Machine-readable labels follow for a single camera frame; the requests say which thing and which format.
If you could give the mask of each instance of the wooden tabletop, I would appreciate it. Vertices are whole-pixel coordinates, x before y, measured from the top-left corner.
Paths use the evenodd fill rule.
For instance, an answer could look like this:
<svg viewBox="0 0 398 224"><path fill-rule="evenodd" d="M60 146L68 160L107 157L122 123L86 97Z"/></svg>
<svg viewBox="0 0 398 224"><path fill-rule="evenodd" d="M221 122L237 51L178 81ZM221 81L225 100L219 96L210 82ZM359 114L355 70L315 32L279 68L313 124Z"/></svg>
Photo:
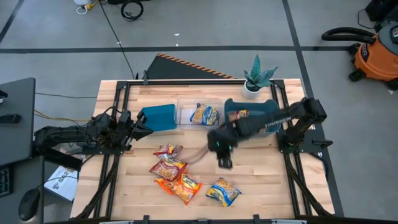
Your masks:
<svg viewBox="0 0 398 224"><path fill-rule="evenodd" d="M304 97L300 80L284 81L289 103L300 101ZM116 82L101 82L94 115L112 106ZM143 107L170 103L177 105L179 98L250 101L243 98L241 90L241 85L132 86L127 108L134 119ZM123 91L119 109L123 102ZM264 102L268 99L272 99L271 89L263 88L259 98L252 101ZM164 192L154 182L155 175L149 173L149 169L159 161L152 153L160 145L174 143L183 145L178 156L187 157L206 144L206 133L206 129L177 128L133 141L132 149L120 159L112 220L142 220L144 215L150 215L151 220L251 219L253 214L259 214L260 218L294 217L284 158L278 150L275 134L240 143L232 155L232 170L220 169L213 153L208 153L200 162L189 166L189 173L203 183L189 205L184 205L177 196ZM102 161L103 156L95 156L83 166L71 217L78 215L96 192ZM308 188L324 208L333 213L322 163L308 154L301 154L301 161ZM224 177L243 193L230 207L222 207L217 201L205 197L206 191L219 177ZM300 211L304 214L302 196L299 188L296 188ZM105 192L102 215L107 198L108 192Z"/></svg>

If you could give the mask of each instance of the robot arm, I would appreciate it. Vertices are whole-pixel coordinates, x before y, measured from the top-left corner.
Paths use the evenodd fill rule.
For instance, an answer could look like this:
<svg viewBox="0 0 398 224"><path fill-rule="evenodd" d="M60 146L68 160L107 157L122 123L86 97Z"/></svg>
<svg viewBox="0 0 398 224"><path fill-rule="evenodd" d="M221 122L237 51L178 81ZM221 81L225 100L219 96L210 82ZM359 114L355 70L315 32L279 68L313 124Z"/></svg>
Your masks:
<svg viewBox="0 0 398 224"><path fill-rule="evenodd" d="M52 147L60 143L77 143L82 148L82 154L122 154L130 150L132 139L138 141L152 134L153 130L144 126L145 121L142 112L134 122L131 112L125 110L118 120L104 112L84 126L47 126L35 132L34 149L50 162L80 170L81 160L55 151Z"/></svg>
<svg viewBox="0 0 398 224"><path fill-rule="evenodd" d="M305 131L311 125L323 122L326 117L319 100L303 98L302 101L279 111L248 116L222 124L218 129L208 133L208 148L217 153L219 167L230 169L232 168L233 147L236 147L238 142L251 138L260 129L298 119L295 126L286 130L284 138L286 144L298 145L303 141Z"/></svg>

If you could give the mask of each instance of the white paper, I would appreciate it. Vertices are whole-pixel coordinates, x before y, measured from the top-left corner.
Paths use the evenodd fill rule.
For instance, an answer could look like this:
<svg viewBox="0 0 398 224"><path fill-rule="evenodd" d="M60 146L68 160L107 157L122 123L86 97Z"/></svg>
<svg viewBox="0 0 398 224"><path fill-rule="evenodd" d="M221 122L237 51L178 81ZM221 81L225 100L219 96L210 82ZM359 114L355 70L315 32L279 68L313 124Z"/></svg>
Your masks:
<svg viewBox="0 0 398 224"><path fill-rule="evenodd" d="M77 178L77 171L67 169L63 166L59 166L57 168L57 170L49 178L49 180L51 180L51 181L46 182L44 184L44 187L47 190L65 198L69 201L72 201L75 198L75 194L76 194L77 179L71 178L71 177Z"/></svg>

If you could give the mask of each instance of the floor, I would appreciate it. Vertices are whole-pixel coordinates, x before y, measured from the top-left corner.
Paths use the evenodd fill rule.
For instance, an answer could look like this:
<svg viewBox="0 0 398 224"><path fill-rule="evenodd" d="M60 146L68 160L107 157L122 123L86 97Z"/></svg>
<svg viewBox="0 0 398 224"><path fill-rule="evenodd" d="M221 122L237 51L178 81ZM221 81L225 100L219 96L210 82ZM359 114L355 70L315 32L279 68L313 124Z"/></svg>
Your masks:
<svg viewBox="0 0 398 224"><path fill-rule="evenodd" d="M262 68L279 66L274 78L301 78L328 113L323 129L334 141L329 152L344 215L398 220L397 93L373 80L349 82L353 66L341 46L350 43L320 38L334 27L360 28L357 12L369 1L151 0L135 22L116 6L104 9L140 76L163 52L237 78L258 54ZM0 0L0 82L34 77L37 92L96 96L101 80L130 79L100 6L84 16L76 8L72 0ZM365 14L361 22L372 25ZM94 106L94 98L42 95L35 103L45 114L75 119L89 118ZM35 130L48 125L70 123L35 118ZM46 176L54 169L46 164ZM46 222L69 217L70 202L46 195L45 204Z"/></svg>

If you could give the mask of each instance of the chip bag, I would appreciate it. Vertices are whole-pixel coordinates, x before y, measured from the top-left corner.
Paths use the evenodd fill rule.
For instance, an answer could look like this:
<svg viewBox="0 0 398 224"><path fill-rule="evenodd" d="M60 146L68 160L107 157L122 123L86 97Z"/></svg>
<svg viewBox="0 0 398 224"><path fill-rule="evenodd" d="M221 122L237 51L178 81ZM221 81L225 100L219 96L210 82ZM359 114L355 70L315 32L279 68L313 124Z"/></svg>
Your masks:
<svg viewBox="0 0 398 224"><path fill-rule="evenodd" d="M207 191L206 196L221 202L224 207L227 207L234 202L239 194L242 194L242 192L220 177Z"/></svg>
<svg viewBox="0 0 398 224"><path fill-rule="evenodd" d="M170 195L174 194L172 192L173 182L168 181L161 176L157 176L155 179L155 182L157 182L159 184L159 186L162 187Z"/></svg>
<svg viewBox="0 0 398 224"><path fill-rule="evenodd" d="M171 157L175 157L182 149L180 145L174 144L166 144L164 146L160 146L157 152L154 152L154 155L159 159L168 159Z"/></svg>
<svg viewBox="0 0 398 224"><path fill-rule="evenodd" d="M161 159L150 168L149 172L159 175L168 181L175 181L187 168L187 163L174 158Z"/></svg>
<svg viewBox="0 0 398 224"><path fill-rule="evenodd" d="M191 175L184 173L172 186L172 192L184 201L185 205L197 194L201 183L196 182Z"/></svg>
<svg viewBox="0 0 398 224"><path fill-rule="evenodd" d="M190 121L195 124L215 125L218 121L218 111L211 106L198 103L197 110L192 114Z"/></svg>
<svg viewBox="0 0 398 224"><path fill-rule="evenodd" d="M228 119L229 121L234 121L239 118L245 118L249 116L249 111L248 110L240 110L240 111L230 111L228 113Z"/></svg>

